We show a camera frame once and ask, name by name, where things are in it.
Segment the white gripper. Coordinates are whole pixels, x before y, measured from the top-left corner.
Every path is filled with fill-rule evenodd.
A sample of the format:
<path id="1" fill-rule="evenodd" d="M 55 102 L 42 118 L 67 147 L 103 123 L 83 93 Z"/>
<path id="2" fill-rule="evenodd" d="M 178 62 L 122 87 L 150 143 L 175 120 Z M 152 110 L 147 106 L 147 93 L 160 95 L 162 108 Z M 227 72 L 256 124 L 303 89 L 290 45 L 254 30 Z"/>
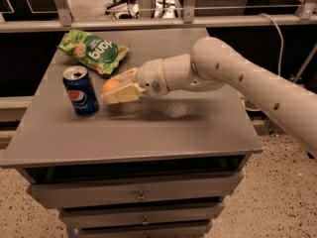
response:
<path id="1" fill-rule="evenodd" d="M 147 61 L 139 68 L 134 67 L 115 75 L 114 79 L 120 81 L 120 84 L 107 92 L 101 92 L 101 97 L 107 104 L 136 101 L 143 94 L 146 97 L 168 94 L 162 59 Z"/>

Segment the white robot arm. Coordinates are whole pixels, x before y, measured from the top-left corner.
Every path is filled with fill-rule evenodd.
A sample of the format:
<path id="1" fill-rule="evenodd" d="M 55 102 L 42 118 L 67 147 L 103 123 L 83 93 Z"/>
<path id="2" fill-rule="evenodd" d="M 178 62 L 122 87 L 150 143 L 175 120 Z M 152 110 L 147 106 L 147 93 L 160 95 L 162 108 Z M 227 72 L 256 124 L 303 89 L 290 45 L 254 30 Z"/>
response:
<path id="1" fill-rule="evenodd" d="M 102 86 L 108 104 L 159 97 L 175 90 L 209 91 L 230 85 L 313 155 L 317 154 L 317 94 L 205 37 L 191 52 L 154 59 L 111 77 Z"/>

